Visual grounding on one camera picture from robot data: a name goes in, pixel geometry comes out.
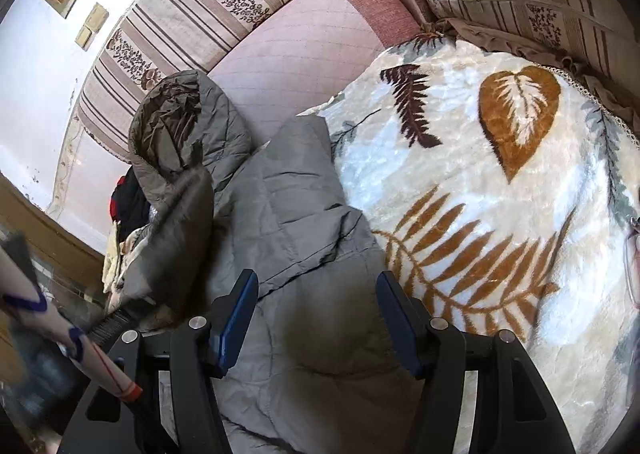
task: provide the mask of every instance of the white plush blanket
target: white plush blanket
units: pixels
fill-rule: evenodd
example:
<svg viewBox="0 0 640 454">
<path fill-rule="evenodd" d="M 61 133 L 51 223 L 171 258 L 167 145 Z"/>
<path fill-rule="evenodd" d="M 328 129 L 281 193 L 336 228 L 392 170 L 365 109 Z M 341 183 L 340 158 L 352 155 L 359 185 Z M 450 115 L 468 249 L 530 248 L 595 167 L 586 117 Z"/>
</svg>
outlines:
<svg viewBox="0 0 640 454">
<path fill-rule="evenodd" d="M 626 412 L 636 339 L 623 244 L 640 151 L 622 122 L 562 72 L 429 36 L 308 112 L 405 290 L 461 330 L 513 330 L 577 451 L 597 452 Z"/>
</svg>

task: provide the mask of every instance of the zipper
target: zipper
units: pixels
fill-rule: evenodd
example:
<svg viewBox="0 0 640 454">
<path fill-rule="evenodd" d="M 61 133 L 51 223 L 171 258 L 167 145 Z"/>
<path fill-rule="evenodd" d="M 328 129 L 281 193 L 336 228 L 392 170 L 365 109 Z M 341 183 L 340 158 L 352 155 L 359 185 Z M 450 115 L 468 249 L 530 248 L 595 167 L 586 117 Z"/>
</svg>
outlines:
<svg viewBox="0 0 640 454">
<path fill-rule="evenodd" d="M 640 46 L 632 38 L 628 38 L 626 35 L 620 33 L 619 31 L 613 30 L 609 26 L 606 26 L 605 24 L 602 24 L 601 22 L 599 22 L 596 18 L 592 17 L 591 15 L 585 14 L 584 12 L 578 12 L 574 8 L 570 7 L 569 5 L 561 4 L 559 2 L 543 1 L 543 0 L 437 0 L 437 1 L 477 2 L 477 3 L 479 3 L 480 8 L 482 8 L 482 2 L 483 1 L 498 1 L 498 2 L 512 2 L 513 1 L 513 2 L 521 2 L 521 3 L 524 3 L 524 4 L 536 4 L 538 6 L 543 6 L 545 8 L 552 8 L 554 10 L 559 10 L 560 12 L 563 12 L 564 14 L 573 15 L 575 17 L 581 17 L 584 20 L 589 21 L 591 24 L 595 25 L 596 27 L 600 28 L 601 30 L 608 31 L 609 33 L 615 34 L 616 36 L 622 37 L 625 40 L 627 40 L 628 42 L 634 44 L 635 46 Z"/>
</svg>

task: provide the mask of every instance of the wall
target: wall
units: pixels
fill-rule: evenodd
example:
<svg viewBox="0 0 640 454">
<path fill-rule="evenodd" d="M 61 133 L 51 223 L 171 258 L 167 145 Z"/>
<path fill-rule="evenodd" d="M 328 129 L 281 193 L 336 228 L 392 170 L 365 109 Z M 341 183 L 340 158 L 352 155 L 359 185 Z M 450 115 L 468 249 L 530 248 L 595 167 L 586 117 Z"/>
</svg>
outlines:
<svg viewBox="0 0 640 454">
<path fill-rule="evenodd" d="M 133 1 L 77 0 L 64 19 L 44 0 L 16 0 L 0 24 L 0 170 L 40 208 L 84 77 Z M 85 52 L 75 39 L 96 2 L 110 15 Z"/>
</svg>

